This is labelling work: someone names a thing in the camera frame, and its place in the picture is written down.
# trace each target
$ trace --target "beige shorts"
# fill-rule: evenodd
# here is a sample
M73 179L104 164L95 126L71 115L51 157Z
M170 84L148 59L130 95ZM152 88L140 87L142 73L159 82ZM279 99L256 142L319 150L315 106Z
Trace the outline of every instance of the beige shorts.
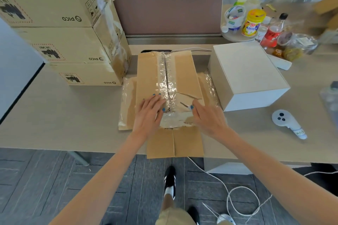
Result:
M155 225L196 225L192 217L183 209L169 207L159 214ZM228 221L223 221L218 225L233 225Z

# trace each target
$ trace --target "white controller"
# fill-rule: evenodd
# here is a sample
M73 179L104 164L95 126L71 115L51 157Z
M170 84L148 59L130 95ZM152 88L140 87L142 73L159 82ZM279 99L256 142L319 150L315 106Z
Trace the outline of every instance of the white controller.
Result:
M272 119L276 125L290 128L298 138L305 140L308 137L290 112L286 110L276 110L272 115Z

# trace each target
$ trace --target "metal desk leg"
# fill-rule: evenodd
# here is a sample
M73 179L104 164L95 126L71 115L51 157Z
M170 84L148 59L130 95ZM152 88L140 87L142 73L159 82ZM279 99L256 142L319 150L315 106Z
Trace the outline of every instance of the metal desk leg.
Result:
M81 156L77 151L68 151L68 153L75 158L78 162L82 163L84 166L89 166L89 163Z

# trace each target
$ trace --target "white wall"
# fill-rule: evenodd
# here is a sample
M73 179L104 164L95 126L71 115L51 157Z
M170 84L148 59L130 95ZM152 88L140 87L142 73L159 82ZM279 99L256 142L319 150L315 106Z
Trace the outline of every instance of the white wall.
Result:
M0 18L0 119L43 63Z

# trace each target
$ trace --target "person's left hand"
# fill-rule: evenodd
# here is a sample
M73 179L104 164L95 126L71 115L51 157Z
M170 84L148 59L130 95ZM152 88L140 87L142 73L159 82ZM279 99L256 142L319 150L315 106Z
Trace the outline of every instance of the person's left hand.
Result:
M136 107L136 116L133 126L133 133L146 141L157 129L163 117L161 106L166 102L161 95L152 95Z

